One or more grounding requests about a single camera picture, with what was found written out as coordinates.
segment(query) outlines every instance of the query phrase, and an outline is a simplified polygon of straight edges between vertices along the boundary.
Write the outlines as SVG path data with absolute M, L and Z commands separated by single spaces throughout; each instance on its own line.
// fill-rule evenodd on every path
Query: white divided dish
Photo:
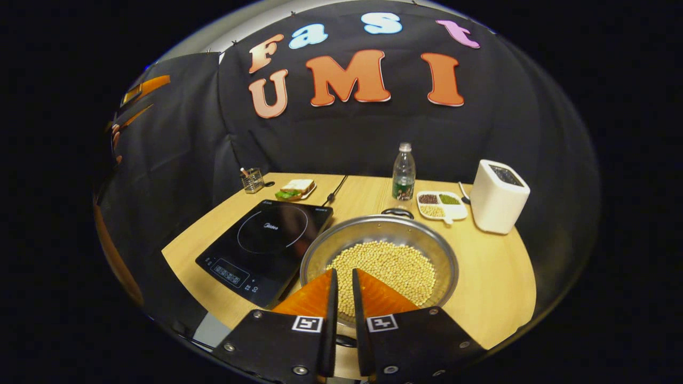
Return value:
M 435 195 L 436 196 L 436 204 L 427 204 L 427 203 L 421 203 L 420 202 L 420 197 L 422 195 Z M 459 204 L 444 204 L 441 201 L 441 197 L 439 195 L 447 195 L 450 196 L 458 201 Z M 427 215 L 424 213 L 423 208 L 427 208 L 428 206 L 435 206 L 443 209 L 443 217 L 440 216 L 431 216 Z M 462 203 L 462 200 L 460 199 L 460 196 L 456 195 L 453 192 L 446 192 L 446 191 L 422 191 L 418 192 L 417 194 L 417 207 L 420 211 L 420 215 L 423 217 L 426 217 L 427 219 L 431 220 L 443 220 L 446 224 L 452 224 L 453 220 L 462 220 L 465 217 L 467 217 L 467 207 Z

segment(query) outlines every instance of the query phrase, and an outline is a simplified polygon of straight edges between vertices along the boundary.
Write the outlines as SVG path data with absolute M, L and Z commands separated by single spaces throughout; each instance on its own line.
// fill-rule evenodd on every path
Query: bottle label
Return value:
M 391 196 L 397 200 L 410 200 L 413 198 L 413 187 L 415 183 L 412 184 L 399 184 L 396 181 L 393 182 L 393 188 L 391 190 Z

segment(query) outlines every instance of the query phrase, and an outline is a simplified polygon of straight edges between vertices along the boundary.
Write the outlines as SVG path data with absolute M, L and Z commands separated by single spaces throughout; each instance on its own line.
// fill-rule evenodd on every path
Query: screw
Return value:
M 296 366 L 296 367 L 292 368 L 292 371 L 296 374 L 299 374 L 299 375 L 304 375 L 304 374 L 308 373 L 308 369 L 306 369 L 306 367 L 302 367 L 302 366 Z

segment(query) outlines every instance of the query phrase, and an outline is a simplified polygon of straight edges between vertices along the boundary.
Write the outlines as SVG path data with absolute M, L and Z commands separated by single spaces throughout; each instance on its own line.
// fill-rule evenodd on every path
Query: wooden table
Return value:
M 275 192 L 289 180 L 311 178 L 318 188 L 302 204 L 321 205 L 332 193 L 342 175 L 276 174 L 264 176 L 275 186 L 263 188 L 255 194 L 239 191 L 197 220 L 162 253 L 185 288 L 212 315 L 234 329 L 251 310 L 258 308 L 246 299 L 211 278 L 195 259 L 230 226 L 256 204 L 265 199 L 275 200 Z M 464 184 L 467 192 L 471 185 Z M 458 184 L 417 180 L 415 193 L 420 191 L 451 191 L 462 197 Z M 342 221 L 380 213 L 392 206 L 391 179 L 369 176 L 349 176 L 330 204 L 334 209 L 335 225 Z M 531 320 L 536 302 L 536 284 L 529 254 L 514 228 L 507 235 L 489 234 L 479 230 L 467 218 L 448 226 L 443 221 L 422 217 L 413 202 L 410 210 L 415 219 L 443 236 L 453 248 L 460 274 L 455 292 L 443 309 L 484 348 L 490 349 L 511 336 L 517 328 Z M 298 290 L 296 284 L 292 292 Z M 337 332 L 354 337 L 355 330 L 338 325 Z M 357 350 L 337 346 L 335 376 L 360 379 Z

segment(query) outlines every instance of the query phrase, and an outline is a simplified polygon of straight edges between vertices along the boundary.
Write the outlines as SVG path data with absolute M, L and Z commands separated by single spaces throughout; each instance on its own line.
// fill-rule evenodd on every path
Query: bread slice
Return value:
M 280 191 L 283 192 L 301 192 L 301 195 L 305 195 L 308 193 L 313 188 L 313 180 L 312 179 L 294 179 L 289 181 L 287 185 L 284 187 L 280 188 Z

